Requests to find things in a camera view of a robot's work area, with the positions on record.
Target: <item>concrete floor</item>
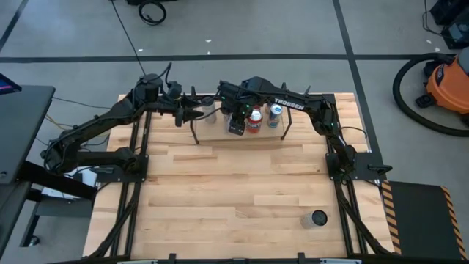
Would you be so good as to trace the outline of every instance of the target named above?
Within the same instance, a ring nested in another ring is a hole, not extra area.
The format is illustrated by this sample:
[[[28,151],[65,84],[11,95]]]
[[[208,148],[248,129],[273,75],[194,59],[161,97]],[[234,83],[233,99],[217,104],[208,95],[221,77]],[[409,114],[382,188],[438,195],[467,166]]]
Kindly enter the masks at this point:
[[[121,56],[133,56],[133,52],[109,1],[25,1],[26,7],[3,48],[0,41],[1,73],[20,84],[53,85],[57,97],[100,106],[112,105],[118,94],[133,87],[141,71],[136,62],[119,62]],[[170,79],[178,80],[186,90],[194,85],[199,92],[214,92],[220,79],[236,83],[258,75],[278,85],[285,81],[291,90],[298,92],[308,85],[312,92],[364,91],[371,113],[368,124],[370,121],[374,124],[385,164],[394,167],[388,179],[448,187],[467,245],[469,193],[465,187],[469,186],[469,178],[465,158],[469,139],[429,131],[398,110],[391,85],[405,61],[358,60],[358,75],[352,74],[347,58],[354,56],[351,51],[346,52],[346,39],[341,34],[334,2],[340,3],[355,55],[422,54],[435,49],[450,52],[440,37],[421,28],[422,0],[179,0],[164,3],[168,18],[156,27],[142,23],[135,7],[123,0],[115,3],[135,47],[142,50],[139,55],[150,60],[143,63],[148,73],[162,71],[167,63],[151,56],[199,55],[191,57],[191,61],[178,57],[179,61],[173,64]],[[434,3],[435,0],[429,0],[429,7]],[[20,4],[21,0],[0,3],[0,34]],[[429,25],[436,28],[431,17]],[[273,56],[210,60],[206,56],[209,52]],[[318,56],[294,59],[298,58],[296,54]],[[80,58],[84,56],[109,56],[107,60],[112,62]],[[43,58],[44,62],[7,63],[7,58],[30,57],[36,61]],[[357,77],[361,78],[363,90],[360,86],[355,88]],[[403,81],[409,101],[419,94],[423,80],[416,69]],[[55,100],[48,113],[58,122],[75,124],[102,112]],[[451,113],[430,109],[424,114],[438,122],[459,126]],[[59,133],[45,121],[38,138],[47,141]],[[29,160],[40,162],[39,152],[43,148],[35,142]],[[88,219],[43,218],[36,231],[42,243],[18,248],[31,209],[32,205],[26,203],[0,263],[49,263],[81,256]]]

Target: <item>wooden tabletop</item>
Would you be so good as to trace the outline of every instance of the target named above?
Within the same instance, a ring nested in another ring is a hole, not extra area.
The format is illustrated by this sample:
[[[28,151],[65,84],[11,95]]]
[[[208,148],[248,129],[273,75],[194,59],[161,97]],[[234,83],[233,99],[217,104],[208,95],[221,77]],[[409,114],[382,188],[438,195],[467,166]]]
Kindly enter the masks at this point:
[[[354,94],[337,93],[336,100],[341,125],[362,128]],[[276,137],[195,145],[188,124],[176,128],[170,115],[153,114],[148,178],[141,189],[132,258],[167,259],[170,253],[179,259],[294,258],[298,252],[346,257],[336,193],[325,164],[325,137],[314,131],[306,114],[292,110],[292,120],[284,141]],[[286,126],[286,114],[283,122]],[[113,129],[108,151],[128,146],[131,129]],[[367,151],[362,132],[344,129],[343,134],[358,152]],[[354,183],[363,222],[392,251],[377,187]],[[96,250],[114,225],[121,186],[112,183],[97,195],[84,255]],[[300,217],[313,210],[325,211],[328,223],[303,229]]]

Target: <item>shop vac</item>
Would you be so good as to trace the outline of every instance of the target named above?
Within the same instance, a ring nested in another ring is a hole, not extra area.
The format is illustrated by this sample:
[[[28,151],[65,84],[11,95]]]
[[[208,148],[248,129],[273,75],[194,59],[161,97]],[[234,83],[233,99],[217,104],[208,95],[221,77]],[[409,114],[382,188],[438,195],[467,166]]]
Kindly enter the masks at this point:
[[[426,92],[416,99],[417,106],[426,108],[441,106],[459,113],[461,121],[469,126],[469,47],[458,55],[439,53],[423,54],[406,63],[397,73],[393,82],[393,96],[397,106],[411,119],[434,131],[451,136],[469,136],[469,130],[449,128],[422,117],[413,111],[402,99],[401,81],[408,70],[420,62],[426,62],[424,83]]]

